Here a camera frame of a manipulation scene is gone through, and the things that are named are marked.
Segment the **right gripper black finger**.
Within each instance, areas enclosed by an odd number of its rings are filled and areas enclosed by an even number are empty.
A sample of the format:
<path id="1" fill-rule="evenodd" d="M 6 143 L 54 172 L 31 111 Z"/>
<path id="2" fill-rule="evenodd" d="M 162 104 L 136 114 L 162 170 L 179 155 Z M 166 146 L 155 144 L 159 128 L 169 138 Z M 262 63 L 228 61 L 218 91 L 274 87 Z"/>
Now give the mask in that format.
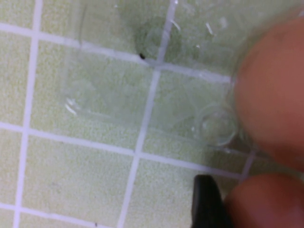
<path id="1" fill-rule="evenodd" d="M 196 175 L 194 178 L 192 206 L 192 228 L 231 228 L 218 185 L 212 176 Z"/>

